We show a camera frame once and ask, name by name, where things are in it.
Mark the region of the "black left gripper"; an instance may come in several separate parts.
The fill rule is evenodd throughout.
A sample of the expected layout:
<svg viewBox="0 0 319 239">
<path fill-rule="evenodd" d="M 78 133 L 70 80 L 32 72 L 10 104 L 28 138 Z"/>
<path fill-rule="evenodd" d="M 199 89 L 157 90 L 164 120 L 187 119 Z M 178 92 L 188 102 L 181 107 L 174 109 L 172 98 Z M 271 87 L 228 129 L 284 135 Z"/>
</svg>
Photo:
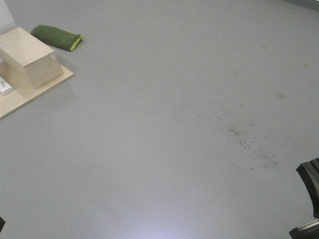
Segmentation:
<svg viewBox="0 0 319 239">
<path fill-rule="evenodd" d="M 0 217 L 0 232 L 3 230 L 3 227 L 5 226 L 5 220 Z"/>
</svg>

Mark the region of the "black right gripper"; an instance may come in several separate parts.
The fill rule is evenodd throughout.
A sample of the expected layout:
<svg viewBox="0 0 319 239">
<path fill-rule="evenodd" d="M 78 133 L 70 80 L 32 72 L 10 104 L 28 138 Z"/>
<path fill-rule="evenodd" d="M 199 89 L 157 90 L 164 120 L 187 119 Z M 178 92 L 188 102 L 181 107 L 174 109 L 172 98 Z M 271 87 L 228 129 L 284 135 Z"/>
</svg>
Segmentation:
<svg viewBox="0 0 319 239">
<path fill-rule="evenodd" d="M 319 218 L 319 159 L 304 162 L 296 169 L 310 196 L 313 217 Z M 289 232 L 292 239 L 319 239 L 319 221 L 314 221 Z"/>
</svg>

